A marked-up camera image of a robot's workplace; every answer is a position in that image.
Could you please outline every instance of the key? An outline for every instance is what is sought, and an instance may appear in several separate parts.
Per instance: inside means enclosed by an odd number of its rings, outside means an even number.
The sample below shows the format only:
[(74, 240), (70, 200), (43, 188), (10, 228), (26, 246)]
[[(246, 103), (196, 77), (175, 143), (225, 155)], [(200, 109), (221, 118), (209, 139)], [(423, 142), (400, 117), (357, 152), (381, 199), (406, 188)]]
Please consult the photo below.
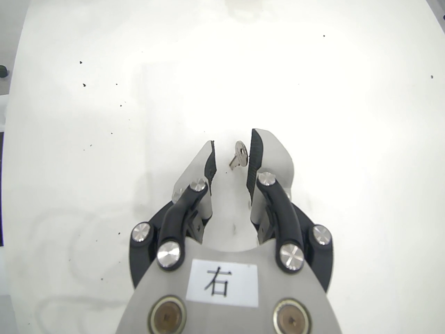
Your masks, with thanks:
[(242, 141), (237, 141), (235, 144), (235, 157), (229, 164), (231, 170), (235, 167), (246, 167), (248, 165), (248, 150)]

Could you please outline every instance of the metal screw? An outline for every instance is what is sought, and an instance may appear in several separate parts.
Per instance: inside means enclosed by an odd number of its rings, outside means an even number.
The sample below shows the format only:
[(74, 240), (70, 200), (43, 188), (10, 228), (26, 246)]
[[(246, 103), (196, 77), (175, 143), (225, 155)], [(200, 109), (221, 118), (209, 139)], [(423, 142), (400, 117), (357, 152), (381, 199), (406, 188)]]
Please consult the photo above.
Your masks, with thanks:
[(248, 150), (242, 141), (237, 141), (235, 144), (235, 157), (229, 163), (229, 167), (233, 170), (235, 167), (246, 167), (248, 165)]
[(258, 180), (264, 186), (272, 186), (275, 181), (275, 175), (270, 172), (263, 172), (258, 175)]
[(280, 260), (287, 269), (296, 271), (302, 268), (305, 254), (297, 245), (285, 244), (280, 248)]
[(318, 244), (320, 245), (329, 245), (332, 241), (332, 235), (329, 232), (329, 229), (318, 224), (313, 227), (312, 232)]
[(165, 296), (151, 309), (149, 324), (154, 334), (178, 334), (186, 323), (186, 308), (176, 296)]
[(171, 268), (181, 257), (181, 248), (175, 241), (167, 241), (157, 250), (157, 263), (163, 268)]
[(303, 305), (293, 299), (284, 299), (276, 305), (273, 323), (277, 334), (309, 333), (309, 315)]
[(173, 204), (176, 204), (178, 202), (178, 200), (181, 197), (181, 195), (183, 194), (183, 192), (184, 192), (183, 188), (173, 191), (173, 195), (171, 197), (171, 201), (173, 202)]
[(190, 183), (190, 188), (193, 191), (199, 192), (205, 189), (205, 185), (206, 185), (205, 180), (203, 178), (200, 178), (198, 180), (192, 181)]
[(150, 232), (150, 225), (147, 222), (139, 223), (131, 232), (131, 238), (136, 242), (143, 242)]

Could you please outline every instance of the white surface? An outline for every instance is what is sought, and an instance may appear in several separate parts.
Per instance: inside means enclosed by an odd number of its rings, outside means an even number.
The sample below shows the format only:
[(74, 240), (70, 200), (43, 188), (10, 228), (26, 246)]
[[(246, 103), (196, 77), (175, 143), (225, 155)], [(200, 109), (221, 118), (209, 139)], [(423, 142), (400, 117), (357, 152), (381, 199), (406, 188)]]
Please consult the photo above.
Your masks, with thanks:
[(425, 0), (32, 0), (3, 158), (21, 333), (113, 333), (131, 228), (206, 140), (204, 243), (256, 246), (246, 168), (228, 166), (252, 127), (282, 141), (293, 201), (332, 232), (343, 332), (438, 332), (444, 67)]
[[(218, 268), (212, 294), (213, 284), (210, 283), (215, 274), (210, 272), (217, 272)], [(193, 259), (186, 299), (215, 305), (258, 307), (258, 268), (255, 264)]]

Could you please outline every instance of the silver bolt head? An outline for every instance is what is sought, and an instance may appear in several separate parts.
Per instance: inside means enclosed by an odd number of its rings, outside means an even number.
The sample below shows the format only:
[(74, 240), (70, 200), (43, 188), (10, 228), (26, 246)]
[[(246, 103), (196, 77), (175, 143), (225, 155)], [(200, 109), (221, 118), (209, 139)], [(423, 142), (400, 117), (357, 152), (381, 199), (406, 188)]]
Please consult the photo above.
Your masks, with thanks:
[(150, 233), (150, 225), (147, 222), (139, 223), (131, 231), (131, 238), (136, 242), (143, 242)]
[(175, 265), (181, 257), (181, 248), (175, 241), (167, 241), (157, 250), (157, 263), (163, 268)]
[(203, 178), (199, 178), (198, 180), (194, 180), (190, 183), (190, 188), (193, 191), (199, 192), (204, 190), (206, 185), (207, 183), (205, 182), (205, 180)]
[(173, 195), (171, 196), (171, 201), (173, 202), (173, 204), (176, 204), (178, 202), (183, 192), (184, 192), (183, 188), (180, 188), (179, 190), (173, 192)]
[(297, 245), (285, 244), (280, 248), (280, 260), (287, 269), (297, 271), (305, 263), (305, 254)]
[(312, 232), (319, 245), (325, 246), (331, 243), (332, 235), (326, 227), (317, 224), (313, 227)]
[(275, 175), (270, 172), (263, 172), (258, 175), (258, 180), (264, 186), (272, 186), (275, 181)]

